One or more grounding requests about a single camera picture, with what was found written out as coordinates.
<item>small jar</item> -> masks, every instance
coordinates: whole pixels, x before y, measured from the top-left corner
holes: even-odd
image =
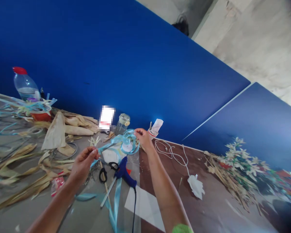
[[[123,135],[125,131],[127,130],[127,127],[130,124],[130,116],[128,116],[125,113],[122,113],[119,117],[119,122],[116,124],[115,132],[114,134],[117,135]]]

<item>red bottle cap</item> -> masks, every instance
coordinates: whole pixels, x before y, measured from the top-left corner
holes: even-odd
[[[27,71],[21,67],[13,67],[13,71],[17,74],[27,74]]]

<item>hand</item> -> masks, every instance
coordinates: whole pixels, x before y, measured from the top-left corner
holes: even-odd
[[[134,135],[138,138],[140,144],[145,150],[153,148],[153,143],[148,131],[142,128],[135,129]]]
[[[94,160],[99,159],[100,155],[96,147],[85,148],[76,158],[72,166],[71,174],[67,183],[79,188],[86,180]]]

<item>blue panel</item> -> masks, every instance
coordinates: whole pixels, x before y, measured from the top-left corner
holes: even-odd
[[[97,118],[112,105],[132,128],[161,118],[178,143],[250,84],[134,0],[0,0],[0,93],[17,96],[12,66],[57,107]]]
[[[255,83],[183,142],[216,154],[243,138],[252,156],[291,171],[291,106]]]

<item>green sleeve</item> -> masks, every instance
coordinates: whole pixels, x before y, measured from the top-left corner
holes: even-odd
[[[193,230],[184,224],[178,224],[172,229],[172,233],[193,233]]]

